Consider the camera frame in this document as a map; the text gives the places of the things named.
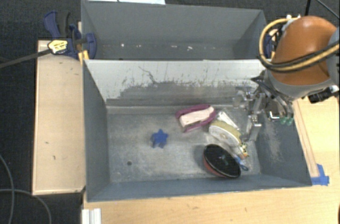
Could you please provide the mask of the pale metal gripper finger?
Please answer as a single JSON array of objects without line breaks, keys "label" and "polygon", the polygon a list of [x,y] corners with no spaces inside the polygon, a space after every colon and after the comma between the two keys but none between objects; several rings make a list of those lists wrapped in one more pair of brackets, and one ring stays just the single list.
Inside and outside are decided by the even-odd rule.
[{"label": "pale metal gripper finger", "polygon": [[250,115],[248,116],[248,121],[247,121],[247,125],[246,125],[246,138],[249,138],[249,134],[250,134],[250,129],[252,124],[258,123],[258,115]]},{"label": "pale metal gripper finger", "polygon": [[250,129],[250,134],[249,134],[249,142],[256,141],[261,128],[262,128],[262,123],[252,124],[251,129]]}]

